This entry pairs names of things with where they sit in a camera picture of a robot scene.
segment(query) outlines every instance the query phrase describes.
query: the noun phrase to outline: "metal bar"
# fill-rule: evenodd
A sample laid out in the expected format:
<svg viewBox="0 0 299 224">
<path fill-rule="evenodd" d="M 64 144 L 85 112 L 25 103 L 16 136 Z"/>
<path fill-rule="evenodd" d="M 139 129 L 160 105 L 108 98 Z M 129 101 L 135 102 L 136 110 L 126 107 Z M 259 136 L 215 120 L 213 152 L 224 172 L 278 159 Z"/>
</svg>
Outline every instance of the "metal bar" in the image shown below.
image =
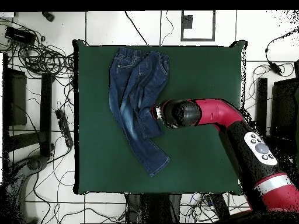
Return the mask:
<svg viewBox="0 0 299 224">
<path fill-rule="evenodd" d="M 267 78 L 259 78 L 256 84 L 255 119 L 259 133 L 265 136 L 267 129 Z"/>
<path fill-rule="evenodd" d="M 8 152 L 15 151 L 17 149 L 22 149 L 24 147 L 37 144 L 40 138 L 41 142 L 46 141 L 46 133 L 38 131 L 32 133 L 24 133 L 19 135 L 14 135 L 9 137 L 8 144 L 6 146 Z"/>
<path fill-rule="evenodd" d="M 227 204 L 225 203 L 223 195 L 211 194 L 210 196 L 219 220 L 222 221 L 230 218 L 231 215 L 228 210 Z"/>
<path fill-rule="evenodd" d="M 51 156 L 51 140 L 52 140 L 52 82 L 53 75 L 44 73 L 41 76 L 41 98 L 40 98 L 40 131 L 45 133 L 46 139 L 40 143 L 40 155 L 45 157 Z"/>
</svg>

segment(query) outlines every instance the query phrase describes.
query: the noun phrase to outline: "power strip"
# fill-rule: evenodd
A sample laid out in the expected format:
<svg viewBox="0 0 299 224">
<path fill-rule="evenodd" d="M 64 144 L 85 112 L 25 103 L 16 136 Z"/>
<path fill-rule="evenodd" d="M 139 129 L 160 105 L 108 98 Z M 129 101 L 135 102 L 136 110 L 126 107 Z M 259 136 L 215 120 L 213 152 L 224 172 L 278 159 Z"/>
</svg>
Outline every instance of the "power strip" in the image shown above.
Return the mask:
<svg viewBox="0 0 299 224">
<path fill-rule="evenodd" d="M 62 110 L 56 110 L 56 117 L 59 120 L 58 125 L 59 129 L 61 130 L 62 135 L 64 136 L 65 139 L 65 144 L 68 148 L 73 147 L 74 142 L 72 140 L 71 132 L 69 131 L 68 128 L 68 121 L 67 118 L 65 117 L 65 114 Z"/>
</svg>

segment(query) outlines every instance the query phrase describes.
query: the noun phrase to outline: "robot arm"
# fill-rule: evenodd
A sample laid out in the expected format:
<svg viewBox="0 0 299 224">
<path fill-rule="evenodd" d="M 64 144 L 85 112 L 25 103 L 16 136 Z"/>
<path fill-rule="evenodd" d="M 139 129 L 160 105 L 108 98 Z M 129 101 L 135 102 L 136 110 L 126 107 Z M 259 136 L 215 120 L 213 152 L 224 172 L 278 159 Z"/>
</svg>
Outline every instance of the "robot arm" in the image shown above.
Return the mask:
<svg viewBox="0 0 299 224">
<path fill-rule="evenodd" d="M 214 124 L 252 210 L 299 212 L 299 191 L 263 139 L 229 103 L 168 100 L 154 107 L 152 113 L 169 128 Z"/>
</svg>

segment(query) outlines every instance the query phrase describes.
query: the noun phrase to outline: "robot control buttons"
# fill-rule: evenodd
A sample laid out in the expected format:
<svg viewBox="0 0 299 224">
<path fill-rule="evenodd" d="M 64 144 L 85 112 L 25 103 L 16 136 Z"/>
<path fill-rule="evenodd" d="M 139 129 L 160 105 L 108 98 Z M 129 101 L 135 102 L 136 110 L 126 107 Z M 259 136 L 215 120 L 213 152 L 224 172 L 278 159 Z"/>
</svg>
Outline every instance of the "robot control buttons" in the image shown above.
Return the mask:
<svg viewBox="0 0 299 224">
<path fill-rule="evenodd" d="M 269 153 L 269 148 L 267 145 L 263 143 L 258 143 L 255 145 L 255 150 L 258 151 L 261 154 L 268 154 Z"/>
<path fill-rule="evenodd" d="M 247 132 L 244 135 L 244 141 L 255 155 L 258 161 L 268 166 L 277 165 L 277 160 L 272 155 L 269 147 L 264 141 L 254 132 Z"/>
</svg>

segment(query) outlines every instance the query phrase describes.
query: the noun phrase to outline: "jeans pocket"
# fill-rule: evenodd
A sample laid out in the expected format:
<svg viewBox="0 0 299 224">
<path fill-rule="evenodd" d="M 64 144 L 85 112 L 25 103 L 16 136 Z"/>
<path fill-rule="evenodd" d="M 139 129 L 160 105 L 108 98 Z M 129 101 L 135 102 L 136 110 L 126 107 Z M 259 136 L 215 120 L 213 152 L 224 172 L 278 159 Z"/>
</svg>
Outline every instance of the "jeans pocket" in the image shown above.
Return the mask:
<svg viewBox="0 0 299 224">
<path fill-rule="evenodd" d="M 123 69 L 126 69 L 126 68 L 131 68 L 131 67 L 134 67 L 135 64 L 137 62 L 137 58 L 136 57 L 123 57 L 123 58 L 120 58 L 118 63 L 117 63 L 117 67 L 119 68 L 123 68 Z"/>
<path fill-rule="evenodd" d="M 168 75 L 168 70 L 169 70 L 169 57 L 168 56 L 159 56 L 159 60 L 160 60 L 160 67 L 163 71 L 163 73 L 165 74 L 165 76 Z"/>
</svg>

